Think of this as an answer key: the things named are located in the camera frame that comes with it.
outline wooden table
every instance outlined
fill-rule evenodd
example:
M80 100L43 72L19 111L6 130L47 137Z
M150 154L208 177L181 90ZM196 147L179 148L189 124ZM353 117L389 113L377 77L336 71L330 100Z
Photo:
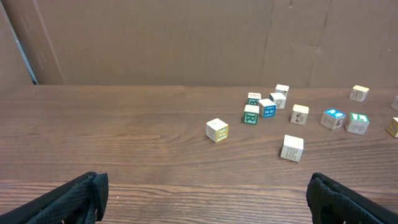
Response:
M284 110L243 124L260 87L29 86L0 98L0 213L87 171L107 172L103 223L310 223L305 200L322 172L398 212L398 139L386 131L398 89L289 91ZM310 107L305 126L289 123ZM328 108L368 115L364 136L319 125ZM227 140L206 122L229 124ZM279 157L285 134L304 138L300 163Z

